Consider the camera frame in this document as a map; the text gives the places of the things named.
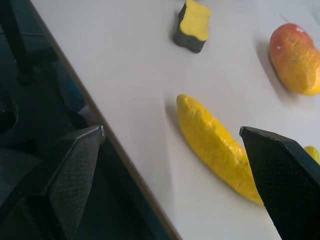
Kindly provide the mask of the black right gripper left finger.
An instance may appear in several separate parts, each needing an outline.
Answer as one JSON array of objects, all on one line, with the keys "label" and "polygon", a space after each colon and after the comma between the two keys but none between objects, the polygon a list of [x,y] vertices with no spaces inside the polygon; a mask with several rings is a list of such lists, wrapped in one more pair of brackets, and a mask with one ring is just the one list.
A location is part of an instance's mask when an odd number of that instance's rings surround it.
[{"label": "black right gripper left finger", "polygon": [[45,157],[0,151],[0,237],[72,240],[95,174],[104,128],[60,138]]}]

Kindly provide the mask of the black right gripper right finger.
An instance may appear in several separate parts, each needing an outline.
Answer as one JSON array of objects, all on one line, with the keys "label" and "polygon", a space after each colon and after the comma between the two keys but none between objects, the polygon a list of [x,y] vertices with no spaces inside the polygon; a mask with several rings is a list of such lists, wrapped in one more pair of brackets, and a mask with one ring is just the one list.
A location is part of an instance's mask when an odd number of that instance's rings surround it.
[{"label": "black right gripper right finger", "polygon": [[320,238],[320,165],[295,140],[240,128],[255,186],[283,240]]}]

